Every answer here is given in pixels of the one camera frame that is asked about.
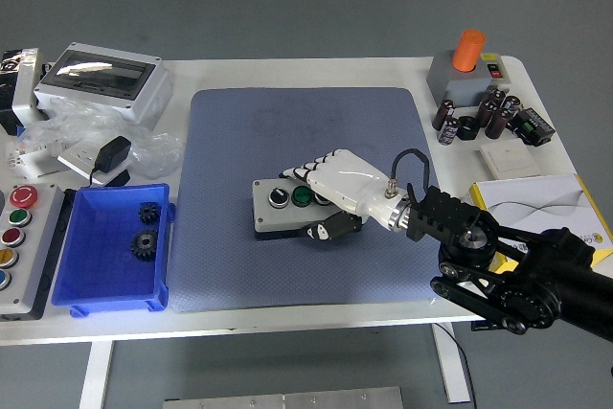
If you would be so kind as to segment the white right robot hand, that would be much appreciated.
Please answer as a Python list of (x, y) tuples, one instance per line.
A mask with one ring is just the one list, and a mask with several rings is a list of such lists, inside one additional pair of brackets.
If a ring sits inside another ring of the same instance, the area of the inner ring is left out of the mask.
[(301, 181), (340, 212), (304, 229), (311, 239), (331, 240), (361, 227), (369, 218), (389, 231), (396, 231), (406, 191), (362, 158), (337, 149), (301, 167), (284, 170), (282, 178)]

